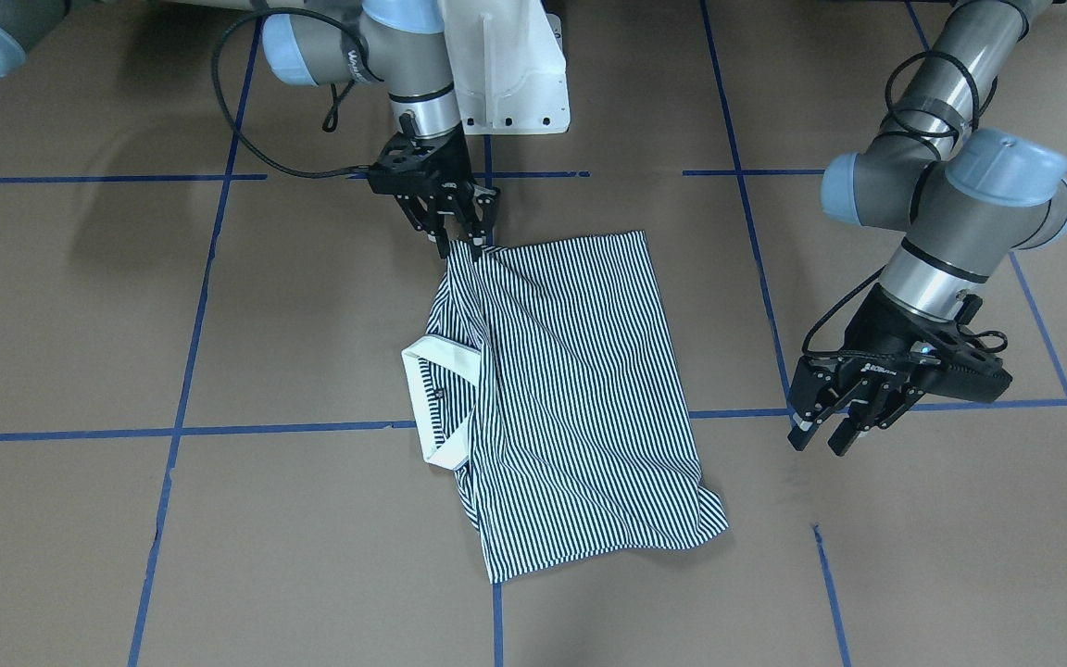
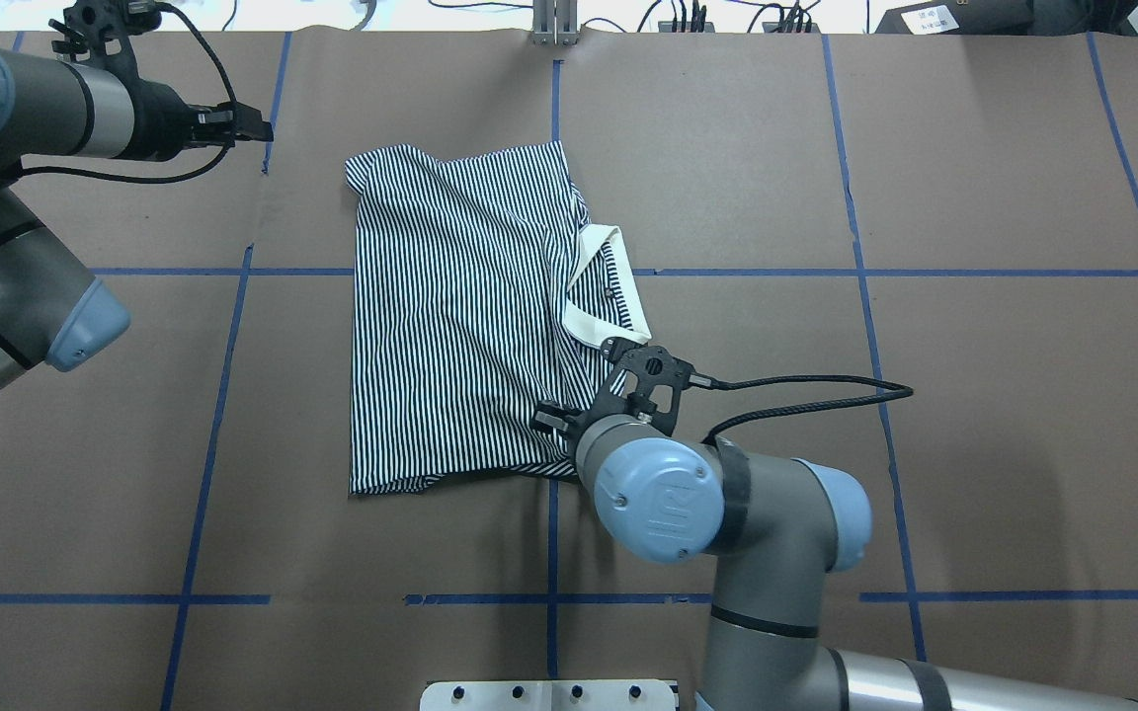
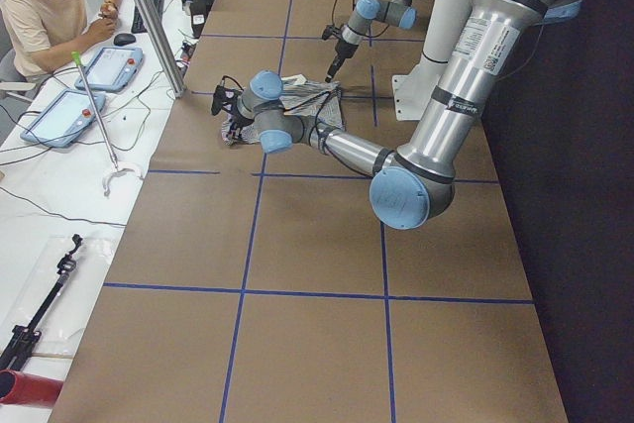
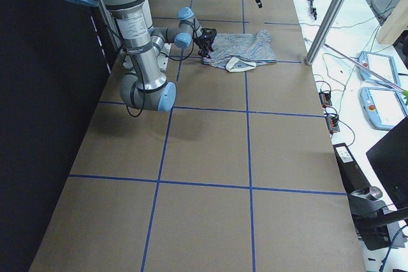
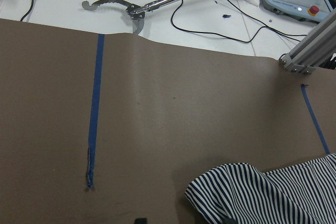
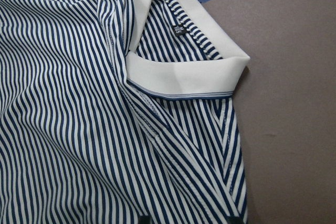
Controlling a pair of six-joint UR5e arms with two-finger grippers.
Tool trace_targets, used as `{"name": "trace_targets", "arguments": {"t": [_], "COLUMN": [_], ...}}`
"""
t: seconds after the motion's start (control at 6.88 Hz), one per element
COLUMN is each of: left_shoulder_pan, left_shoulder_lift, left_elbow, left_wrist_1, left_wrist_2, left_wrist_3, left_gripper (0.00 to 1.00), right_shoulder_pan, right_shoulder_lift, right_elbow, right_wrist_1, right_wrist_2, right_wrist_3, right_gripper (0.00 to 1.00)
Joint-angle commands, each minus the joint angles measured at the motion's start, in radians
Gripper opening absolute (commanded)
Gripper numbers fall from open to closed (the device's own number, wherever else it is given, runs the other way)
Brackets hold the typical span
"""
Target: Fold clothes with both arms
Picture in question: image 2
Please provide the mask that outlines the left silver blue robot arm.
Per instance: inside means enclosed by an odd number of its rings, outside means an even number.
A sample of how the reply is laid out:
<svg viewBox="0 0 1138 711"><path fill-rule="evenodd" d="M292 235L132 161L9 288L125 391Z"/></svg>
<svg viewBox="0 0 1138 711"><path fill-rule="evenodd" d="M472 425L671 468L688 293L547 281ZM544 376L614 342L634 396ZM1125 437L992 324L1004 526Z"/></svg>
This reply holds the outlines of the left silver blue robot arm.
<svg viewBox="0 0 1138 711"><path fill-rule="evenodd" d="M140 78L127 48L85 63L0 48L0 392L42 363L80 367L130 324L104 280L14 193L31 174L24 158L168 162L272 140L271 123L234 96L204 107Z"/></svg>

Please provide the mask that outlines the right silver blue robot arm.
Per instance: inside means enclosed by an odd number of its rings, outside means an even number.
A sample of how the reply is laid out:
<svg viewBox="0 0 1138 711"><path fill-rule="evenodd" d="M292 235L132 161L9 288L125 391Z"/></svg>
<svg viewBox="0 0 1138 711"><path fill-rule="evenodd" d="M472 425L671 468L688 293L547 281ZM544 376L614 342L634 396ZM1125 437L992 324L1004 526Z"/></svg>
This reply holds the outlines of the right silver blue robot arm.
<svg viewBox="0 0 1138 711"><path fill-rule="evenodd" d="M835 468L720 440L681 443L649 415L542 402L564 435L597 520L655 563L715 563L698 710L1138 710L1138 698L831 648L819 622L831 573L861 561L869 501Z"/></svg>

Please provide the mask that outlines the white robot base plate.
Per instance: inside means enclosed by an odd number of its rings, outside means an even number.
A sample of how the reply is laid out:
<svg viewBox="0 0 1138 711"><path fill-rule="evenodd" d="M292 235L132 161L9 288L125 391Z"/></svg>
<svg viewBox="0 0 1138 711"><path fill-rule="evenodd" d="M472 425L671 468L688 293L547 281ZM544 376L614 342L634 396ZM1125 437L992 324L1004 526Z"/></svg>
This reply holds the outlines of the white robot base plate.
<svg viewBox="0 0 1138 711"><path fill-rule="evenodd" d="M450 680L426 685L420 710L679 710L677 683L655 678Z"/></svg>

